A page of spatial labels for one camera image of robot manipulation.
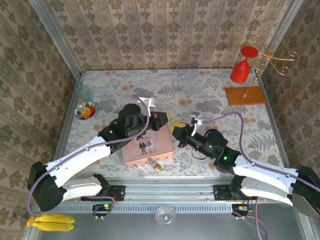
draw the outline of cable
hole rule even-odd
[[[235,214],[235,215],[238,215],[239,218],[244,218],[244,220],[246,219],[255,219],[255,226],[251,223],[251,222],[248,222],[250,225],[256,227],[256,231],[258,233],[258,236],[259,236],[259,240],[262,240],[262,237],[261,237],[261,234],[260,234],[260,230],[259,230],[259,226],[258,226],[258,223],[261,224],[261,226],[263,227],[263,230],[264,230],[264,233],[265,233],[265,240],[268,240],[268,232],[267,232],[267,228],[266,226],[264,225],[264,223],[257,217],[257,209],[255,210],[256,212],[256,216],[242,216],[241,214],[237,213],[236,211],[233,211],[232,213]]]
[[[260,234],[260,231],[259,231],[259,223],[258,223],[258,203],[259,203],[259,199],[260,197],[258,197],[255,201],[255,226],[256,226],[256,231],[258,233],[258,236],[259,236],[259,239],[262,240],[262,237],[261,237],[261,234]]]
[[[111,211],[114,209],[115,205],[116,205],[116,201],[113,197],[110,197],[110,196],[85,196],[86,198],[88,199],[110,199],[112,200],[112,206],[110,207],[110,210],[109,212],[105,215],[105,217],[108,217],[111,213]],[[97,210],[99,208],[102,208],[102,206],[97,206],[94,208],[94,212],[93,212],[93,215],[94,217],[96,217],[96,213],[97,213]]]
[[[248,196],[248,201],[246,202],[246,205],[245,205],[245,206],[250,207],[250,205],[249,205],[249,203],[250,203],[250,199],[251,199],[251,197],[250,197],[250,196]]]
[[[111,192],[110,194],[112,195],[113,199],[116,200],[116,204],[117,204],[120,200],[118,194],[116,194],[115,192]]]
[[[227,114],[225,114],[225,115],[222,115],[222,116],[220,116],[220,117],[217,117],[217,118],[215,118],[215,119],[208,120],[208,121],[203,121],[202,124],[208,124],[208,123],[211,123],[211,122],[213,122],[213,121],[217,121],[217,120],[219,120],[219,119],[225,118],[226,116],[234,115],[234,114],[237,115],[238,117],[240,117],[240,119],[241,119],[241,131],[240,131],[240,137],[239,137],[239,148],[240,148],[240,152],[241,152],[241,154],[243,155],[243,157],[244,157],[249,163],[252,164],[253,161],[250,160],[250,159],[245,155],[245,152],[244,152],[243,147],[242,147],[242,136],[243,136],[243,133],[244,133],[244,119],[243,119],[242,115],[241,115],[239,112],[232,111],[232,112],[229,112],[229,113],[227,113]],[[259,168],[261,168],[261,169],[265,169],[265,170],[268,170],[268,171],[271,171],[271,172],[274,172],[274,173],[277,173],[277,174],[289,176],[289,177],[291,177],[291,178],[293,178],[293,179],[296,179],[296,180],[304,183],[304,184],[307,185],[308,187],[310,187],[310,188],[312,188],[312,189],[320,192],[320,188],[319,188],[319,187],[311,184],[310,182],[307,182],[306,180],[304,180],[304,179],[302,179],[302,178],[300,178],[300,177],[294,176],[294,175],[292,175],[292,174],[290,174],[290,173],[287,173],[287,172],[283,172],[283,171],[280,171],[280,170],[277,170],[277,169],[273,169],[273,168],[270,168],[270,167],[267,167],[267,166],[260,165],[260,164],[258,164],[258,163],[256,163],[256,162],[254,163],[254,165],[257,166],[257,167],[259,167]]]
[[[91,145],[89,146],[88,148],[83,148],[77,152],[75,152],[74,154],[70,155],[69,157],[67,157],[65,160],[61,161],[60,163],[58,163],[56,166],[54,166],[53,168],[51,168],[50,170],[48,170],[47,172],[45,172],[44,174],[42,174],[36,181],[35,183],[32,185],[31,189],[30,189],[30,192],[29,192],[29,195],[28,195],[28,198],[27,198],[27,201],[26,201],[26,209],[28,211],[28,213],[31,215],[31,216],[38,216],[40,214],[42,214],[43,212],[42,211],[39,211],[39,212],[33,212],[30,208],[30,201],[31,201],[31,197],[32,197],[32,193],[34,192],[34,190],[36,189],[37,185],[40,183],[40,181],[45,178],[47,175],[49,175],[50,173],[52,173],[54,170],[56,170],[56,168],[60,167],[61,165],[65,164],[67,161],[73,159],[74,157],[82,154],[83,152],[85,151],[88,151],[88,150],[91,150],[93,148],[96,148],[96,147],[99,147],[99,146],[103,146],[103,145],[109,145],[109,144],[115,144],[115,143],[120,143],[120,142],[124,142],[124,141],[129,141],[131,139],[134,139],[136,137],[138,137],[139,135],[141,135],[143,132],[145,132],[145,130],[147,129],[148,125],[149,125],[149,120],[150,120],[150,116],[148,114],[149,110],[148,110],[148,107],[147,105],[144,103],[144,101],[142,101],[139,97],[137,96],[132,96],[133,99],[137,99],[144,107],[145,109],[145,112],[147,113],[146,114],[146,123],[145,123],[145,126],[143,127],[142,131],[139,132],[138,134],[134,135],[134,136],[130,136],[130,137],[127,137],[127,138],[123,138],[123,139],[119,139],[119,140],[113,140],[113,141],[108,141],[108,142],[101,142],[101,143],[97,143],[97,144],[94,144],[94,145]]]
[[[196,156],[194,155],[194,148],[191,148],[191,155],[192,155],[192,157],[194,157],[195,159],[199,159],[199,160],[205,160],[205,159],[207,158],[206,156],[204,156],[204,157],[202,157],[202,158],[196,157]]]

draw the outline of floral tablecloth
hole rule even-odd
[[[97,112],[93,118],[79,120],[74,117],[65,154],[83,146],[98,132],[116,119],[118,112],[127,103],[134,103],[132,95],[155,97],[155,111],[171,114],[170,122],[190,122],[193,112],[201,114],[203,120],[217,118],[229,112],[239,112],[244,118],[242,146],[251,158],[283,166],[265,105],[229,106],[225,87],[238,87],[230,80],[231,69],[161,69],[161,70],[118,70],[88,71],[82,76],[83,84],[90,87]],[[239,149],[240,119],[227,116],[198,131],[210,128],[219,130],[229,141],[230,148]],[[78,173],[87,177],[102,174],[105,177],[139,176],[219,176],[212,160],[199,160],[192,156],[191,148],[178,148],[172,137],[174,156],[161,160],[159,172],[151,165],[128,167],[122,160],[122,151],[102,158]]]

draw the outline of red glass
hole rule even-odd
[[[248,59],[258,56],[258,50],[253,46],[244,46],[241,48],[241,53],[245,56],[245,60],[235,65],[230,75],[231,80],[237,84],[243,84],[247,80],[250,73]]]

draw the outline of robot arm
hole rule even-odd
[[[195,133],[195,127],[186,123],[172,123],[170,129],[179,141],[179,148],[190,145],[209,159],[215,159],[213,165],[218,171],[234,175],[229,189],[236,199],[241,199],[243,194],[273,199],[289,204],[307,216],[319,216],[320,192],[293,178],[319,187],[320,179],[311,168],[285,168],[248,160],[239,151],[229,148],[228,140],[216,129],[210,129],[204,135]]]
[[[140,99],[148,107],[153,107],[153,101],[150,98]],[[127,104],[119,112],[118,118],[86,145],[46,165],[40,161],[34,163],[31,166],[27,188],[29,191],[34,188],[34,191],[31,191],[32,196],[41,211],[49,211],[68,199],[83,196],[108,196],[110,185],[100,174],[85,179],[71,178],[95,161],[127,145],[131,140],[125,139],[136,136],[144,128],[145,131],[151,129],[159,131],[170,118],[166,112],[150,112],[150,109],[148,109],[148,114],[149,122],[146,127],[147,116],[141,114],[140,107],[132,103]]]

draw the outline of yellow banana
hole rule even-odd
[[[72,224],[76,220],[72,216],[64,214],[43,214],[41,216],[36,217],[34,221],[42,223]]]
[[[68,232],[75,228],[69,223],[58,222],[34,222],[34,217],[31,216],[26,224],[27,227],[36,227],[39,230],[47,232]]]

